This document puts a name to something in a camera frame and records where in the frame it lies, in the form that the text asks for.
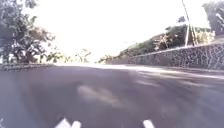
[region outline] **tree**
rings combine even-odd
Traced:
[[[33,63],[35,56],[43,56],[54,37],[34,25],[36,16],[23,14],[25,7],[34,8],[35,0],[19,4],[17,0],[0,0],[0,55],[5,63]]]
[[[211,1],[203,4],[203,7],[215,34],[224,34],[224,1]]]

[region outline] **stone wall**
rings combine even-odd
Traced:
[[[53,64],[0,64],[0,71],[20,71],[49,66],[53,66]]]
[[[224,70],[224,43],[179,48],[122,60],[123,64]]]

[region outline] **asphalt road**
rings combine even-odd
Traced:
[[[60,66],[0,72],[6,128],[223,128],[224,73],[159,67]]]

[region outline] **sky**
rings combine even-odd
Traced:
[[[185,1],[195,21],[203,19],[195,8],[205,0]],[[32,13],[38,26],[56,36],[63,53],[74,55],[86,48],[91,60],[97,60],[163,32],[184,9],[181,0],[39,0]]]

